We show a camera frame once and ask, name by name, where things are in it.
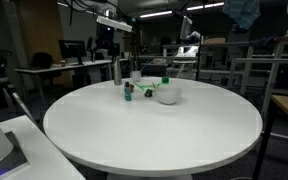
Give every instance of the white bowl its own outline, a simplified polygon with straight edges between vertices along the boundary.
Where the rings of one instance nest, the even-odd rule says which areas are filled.
[[[175,87],[162,86],[156,89],[157,100],[166,105],[175,104],[180,100],[182,89]]]

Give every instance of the round white table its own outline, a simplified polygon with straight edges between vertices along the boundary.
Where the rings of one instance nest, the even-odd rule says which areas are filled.
[[[139,84],[152,82],[161,78]],[[170,79],[169,86],[183,90],[174,105],[144,97],[136,86],[125,101],[124,86],[113,81],[79,89],[49,108],[45,133],[78,163],[137,177],[187,178],[231,163],[256,144],[262,118],[247,100],[196,81]]]

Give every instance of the metal bottle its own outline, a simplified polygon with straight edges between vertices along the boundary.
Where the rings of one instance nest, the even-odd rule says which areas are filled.
[[[113,74],[114,74],[114,84],[116,86],[122,85],[122,73],[120,58],[118,56],[113,58]]]

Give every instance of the office chair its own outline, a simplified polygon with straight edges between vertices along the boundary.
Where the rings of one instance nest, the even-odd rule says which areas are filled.
[[[53,63],[54,60],[50,54],[45,52],[38,52],[33,55],[31,66],[42,69],[49,69]],[[60,77],[61,75],[62,73],[60,71],[39,74],[42,81],[49,80],[50,87],[54,87],[53,78]]]
[[[95,60],[104,60],[104,59],[105,59],[105,57],[104,57],[103,53],[101,53],[101,52],[95,53]]]

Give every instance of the small bottle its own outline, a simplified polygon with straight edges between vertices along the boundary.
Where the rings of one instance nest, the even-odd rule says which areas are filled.
[[[132,95],[131,95],[131,87],[130,87],[130,83],[129,82],[125,82],[124,92],[125,92],[125,100],[126,101],[131,101],[132,100]]]

